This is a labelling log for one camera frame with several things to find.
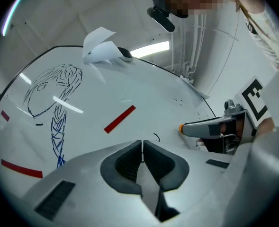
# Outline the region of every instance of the red line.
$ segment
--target red line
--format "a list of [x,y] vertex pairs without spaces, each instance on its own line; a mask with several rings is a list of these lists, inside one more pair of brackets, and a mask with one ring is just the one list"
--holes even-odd
[[5,118],[6,121],[9,121],[10,117],[5,113],[5,111],[2,110],[0,114]]
[[118,116],[112,123],[110,123],[106,128],[104,128],[105,132],[108,134],[118,126],[133,110],[136,109],[133,105],[125,110],[120,116]]
[[38,177],[38,178],[43,178],[43,172],[42,171],[37,171],[37,170],[32,170],[29,168],[24,168],[22,166],[18,166],[15,164],[12,164],[10,162],[7,162],[3,159],[1,159],[1,164],[13,171],[19,172],[21,174],[24,175],[28,175],[28,176],[33,176],[33,177]]

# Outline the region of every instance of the person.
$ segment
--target person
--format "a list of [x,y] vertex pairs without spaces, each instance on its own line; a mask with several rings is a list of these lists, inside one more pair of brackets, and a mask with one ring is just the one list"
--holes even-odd
[[[235,3],[235,11],[241,11],[245,17],[249,33],[269,59],[275,70],[279,70],[279,19],[265,0],[230,0]],[[160,10],[186,18],[189,14],[198,14],[202,10],[217,8],[224,0],[153,0],[155,7]],[[243,132],[243,120],[236,121],[236,135],[241,138]],[[263,120],[256,131],[255,137],[259,137],[274,129],[271,118]],[[221,133],[227,130],[226,124],[221,125]]]

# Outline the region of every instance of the blue marker drawing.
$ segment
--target blue marker drawing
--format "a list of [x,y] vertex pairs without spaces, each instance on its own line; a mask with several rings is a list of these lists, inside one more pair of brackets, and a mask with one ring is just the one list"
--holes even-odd
[[57,157],[57,168],[62,166],[64,160],[64,128],[66,126],[67,111],[64,106],[54,102],[54,93],[66,102],[69,96],[78,88],[82,81],[82,70],[72,65],[55,66],[40,74],[31,84],[24,98],[27,110],[33,118],[39,117],[51,108],[55,108],[51,121],[51,142]]

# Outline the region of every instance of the small black mark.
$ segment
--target small black mark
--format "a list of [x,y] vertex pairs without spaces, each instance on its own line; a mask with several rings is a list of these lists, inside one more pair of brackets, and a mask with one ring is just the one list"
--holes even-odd
[[155,133],[154,133],[154,135],[156,135],[156,136],[157,136],[157,138],[158,138],[158,142],[160,142],[160,138],[158,137],[158,135],[157,135],[157,134],[155,134]]

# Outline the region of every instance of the orange tip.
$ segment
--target orange tip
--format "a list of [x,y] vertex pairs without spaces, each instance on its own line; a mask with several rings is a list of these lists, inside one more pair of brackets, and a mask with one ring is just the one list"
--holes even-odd
[[181,133],[181,134],[183,134],[182,133],[182,127],[184,126],[184,123],[181,123],[180,125],[179,125],[179,132]]

